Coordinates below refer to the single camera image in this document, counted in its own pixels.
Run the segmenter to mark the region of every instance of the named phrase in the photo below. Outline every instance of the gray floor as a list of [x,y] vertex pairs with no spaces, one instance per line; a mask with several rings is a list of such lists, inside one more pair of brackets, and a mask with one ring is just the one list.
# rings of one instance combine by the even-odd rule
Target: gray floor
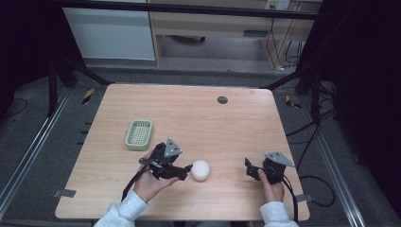
[[[196,39],[167,37],[164,57],[158,66],[129,65],[125,69],[99,67],[91,68],[105,79],[116,82],[193,84],[210,86],[259,87],[268,85],[289,74],[291,67],[284,71],[270,70],[266,57],[257,40],[206,38],[204,43]],[[77,74],[78,86],[71,91],[45,143],[40,148],[24,180],[10,202],[2,220],[17,223],[18,226],[91,226],[89,220],[60,220],[55,217],[58,198],[52,197],[55,189],[63,189],[78,157],[80,143],[90,129],[97,107],[106,90],[83,75]],[[277,108],[286,132],[292,132],[309,122],[308,100],[310,96],[296,96],[293,88],[296,80],[274,90]],[[89,104],[81,101],[89,88],[95,88]],[[286,96],[302,109],[286,104]],[[0,190],[7,187],[14,170],[23,159],[30,143],[45,121],[47,112],[47,82],[38,79],[19,88],[9,113],[17,113],[0,122]],[[323,103],[322,113],[332,109],[330,101]],[[362,216],[365,226],[401,226],[401,220],[389,206],[373,179],[369,169],[354,163],[353,151],[333,115],[324,119],[321,138],[312,141],[301,164],[299,159],[310,138],[312,129],[299,132],[288,138],[291,152],[299,175],[313,175],[324,179],[332,188],[335,180],[327,167],[322,152],[322,138],[338,166],[341,176],[350,191],[351,198]],[[320,203],[332,200],[330,189],[313,179],[302,180],[304,191],[312,194]],[[338,194],[330,207],[321,207],[309,202],[311,217],[300,222],[301,226],[355,226],[344,209],[347,201]]]

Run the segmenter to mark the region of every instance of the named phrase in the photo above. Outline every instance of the small plastic basket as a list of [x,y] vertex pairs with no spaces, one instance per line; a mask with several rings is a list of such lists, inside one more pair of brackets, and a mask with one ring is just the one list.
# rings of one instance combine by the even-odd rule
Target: small plastic basket
[[153,124],[149,120],[133,120],[127,132],[126,145],[129,150],[147,150],[150,145],[150,137],[153,132]]

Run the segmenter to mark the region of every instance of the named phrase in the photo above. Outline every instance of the wall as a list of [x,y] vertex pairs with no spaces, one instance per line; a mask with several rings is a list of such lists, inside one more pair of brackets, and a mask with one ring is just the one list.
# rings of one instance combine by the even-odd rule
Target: wall
[[64,9],[64,13],[85,60],[155,61],[147,12]]

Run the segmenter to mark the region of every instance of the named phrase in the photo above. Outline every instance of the person's left hand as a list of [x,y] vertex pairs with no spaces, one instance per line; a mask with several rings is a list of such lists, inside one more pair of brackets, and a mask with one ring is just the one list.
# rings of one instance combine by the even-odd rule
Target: person's left hand
[[[152,151],[148,152],[144,158],[149,158]],[[163,188],[171,186],[179,180],[178,177],[170,179],[157,180],[150,172],[150,170],[144,172],[142,176],[136,181],[133,186],[133,191],[138,195],[144,202],[149,202],[153,199]]]

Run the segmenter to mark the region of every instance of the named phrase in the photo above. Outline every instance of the person's right hand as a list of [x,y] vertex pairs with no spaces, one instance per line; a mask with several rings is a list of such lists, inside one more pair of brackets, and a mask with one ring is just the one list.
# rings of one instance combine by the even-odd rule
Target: person's right hand
[[265,192],[266,202],[270,201],[283,201],[284,199],[284,187],[282,183],[270,184],[268,181],[268,177],[265,172],[259,168],[257,170],[260,179],[263,183],[263,190]]

